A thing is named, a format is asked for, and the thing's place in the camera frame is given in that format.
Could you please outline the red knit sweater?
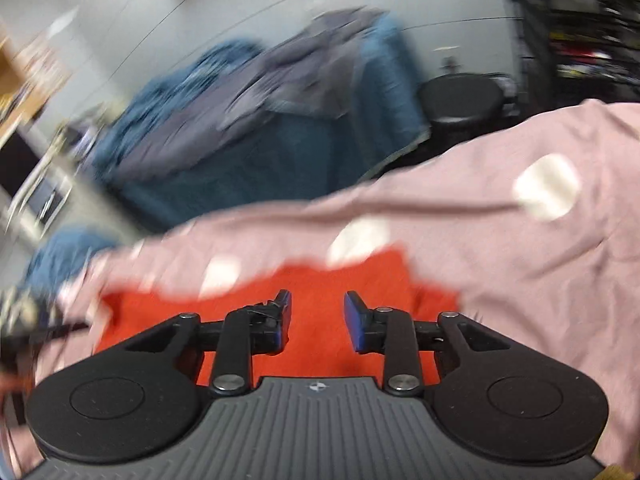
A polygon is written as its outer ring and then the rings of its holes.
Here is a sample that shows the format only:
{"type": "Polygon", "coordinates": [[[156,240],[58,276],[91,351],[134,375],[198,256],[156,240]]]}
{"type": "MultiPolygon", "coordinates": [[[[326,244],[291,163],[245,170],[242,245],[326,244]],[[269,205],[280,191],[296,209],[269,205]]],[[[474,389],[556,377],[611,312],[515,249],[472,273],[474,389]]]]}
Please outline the red knit sweater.
{"type": "Polygon", "coordinates": [[[318,266],[287,264],[273,274],[231,289],[224,294],[193,294],[172,299],[157,288],[138,292],[120,286],[102,294],[111,312],[100,342],[103,351],[114,344],[183,312],[195,312],[205,322],[219,321],[237,308],[258,304],[281,289],[292,294],[288,343],[277,356],[255,356],[253,374],[262,376],[341,377],[372,376],[380,379],[383,358],[360,356],[352,348],[344,318],[344,296],[354,290],[368,307],[403,310],[418,321],[436,320],[439,312],[454,311],[458,295],[411,276],[402,250],[392,247],[360,263],[322,270],[318,266]]]}

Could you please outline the pink polka dot bedsheet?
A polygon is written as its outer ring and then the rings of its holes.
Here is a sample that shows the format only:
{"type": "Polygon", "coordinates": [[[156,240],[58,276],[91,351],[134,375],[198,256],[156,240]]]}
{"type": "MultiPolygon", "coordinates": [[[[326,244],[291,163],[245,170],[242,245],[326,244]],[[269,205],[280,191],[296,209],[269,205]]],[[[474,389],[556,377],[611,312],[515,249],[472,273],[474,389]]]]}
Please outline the pink polka dot bedsheet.
{"type": "Polygon", "coordinates": [[[53,304],[1,297],[6,479],[634,479],[639,109],[588,101],[313,202],[244,206],[93,257],[53,304]],[[120,286],[224,294],[287,264],[388,248],[508,350],[424,393],[382,377],[253,374],[212,393],[156,354],[103,351],[120,286]]]}

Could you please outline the blue crumpled cloth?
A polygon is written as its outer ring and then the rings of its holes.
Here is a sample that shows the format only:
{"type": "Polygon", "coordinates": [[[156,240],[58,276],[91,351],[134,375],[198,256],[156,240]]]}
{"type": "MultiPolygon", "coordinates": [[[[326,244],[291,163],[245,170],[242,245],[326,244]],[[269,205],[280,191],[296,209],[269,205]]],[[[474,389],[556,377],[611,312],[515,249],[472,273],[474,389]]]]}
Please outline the blue crumpled cloth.
{"type": "Polygon", "coordinates": [[[98,253],[119,247],[115,237],[95,229],[63,228],[52,234],[29,261],[19,290],[53,298],[98,253]]]}

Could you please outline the dark treatment bed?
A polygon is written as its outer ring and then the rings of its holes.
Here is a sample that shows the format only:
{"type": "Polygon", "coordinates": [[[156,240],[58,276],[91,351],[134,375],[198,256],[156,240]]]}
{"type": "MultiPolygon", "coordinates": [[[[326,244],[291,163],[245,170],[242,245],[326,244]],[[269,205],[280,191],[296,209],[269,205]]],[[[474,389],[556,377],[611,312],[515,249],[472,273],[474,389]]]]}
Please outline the dark treatment bed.
{"type": "Polygon", "coordinates": [[[428,136],[416,94],[420,73],[389,13],[366,33],[339,118],[268,114],[221,130],[221,76],[172,113],[96,183],[146,228],[165,232],[208,212],[268,200],[312,200],[377,174],[428,136]]]}

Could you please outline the black round stool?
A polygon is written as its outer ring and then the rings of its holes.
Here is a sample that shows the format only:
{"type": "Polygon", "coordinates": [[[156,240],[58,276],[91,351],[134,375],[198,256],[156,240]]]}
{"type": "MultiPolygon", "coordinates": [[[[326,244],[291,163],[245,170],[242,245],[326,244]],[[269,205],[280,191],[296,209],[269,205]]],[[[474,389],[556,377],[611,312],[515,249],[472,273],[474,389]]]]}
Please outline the black round stool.
{"type": "Polygon", "coordinates": [[[506,98],[491,76],[449,74],[422,84],[418,99],[441,153],[479,136],[502,116],[506,98]]]}

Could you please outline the blue crumpled blanket on bed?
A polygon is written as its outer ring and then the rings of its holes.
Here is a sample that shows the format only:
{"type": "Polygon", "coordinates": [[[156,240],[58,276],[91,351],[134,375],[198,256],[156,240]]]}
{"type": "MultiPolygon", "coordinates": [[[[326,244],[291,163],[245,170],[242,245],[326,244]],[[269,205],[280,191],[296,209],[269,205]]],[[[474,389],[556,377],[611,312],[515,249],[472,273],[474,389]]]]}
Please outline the blue crumpled blanket on bed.
{"type": "Polygon", "coordinates": [[[250,62],[259,53],[262,45],[256,41],[224,41],[206,50],[190,65],[148,82],[93,149],[90,169],[96,180],[113,180],[117,166],[148,133],[194,101],[219,77],[250,62]]]}

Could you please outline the grey towel on bed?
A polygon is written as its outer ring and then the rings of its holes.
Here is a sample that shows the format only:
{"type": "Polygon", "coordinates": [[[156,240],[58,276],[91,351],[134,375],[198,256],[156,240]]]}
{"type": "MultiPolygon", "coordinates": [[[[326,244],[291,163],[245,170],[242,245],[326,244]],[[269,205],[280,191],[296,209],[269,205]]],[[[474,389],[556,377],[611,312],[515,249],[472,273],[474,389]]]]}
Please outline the grey towel on bed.
{"type": "Polygon", "coordinates": [[[382,16],[381,10],[367,8],[328,12],[256,56],[224,84],[217,127],[246,129],[271,113],[345,115],[352,105],[362,40],[382,16]]]}

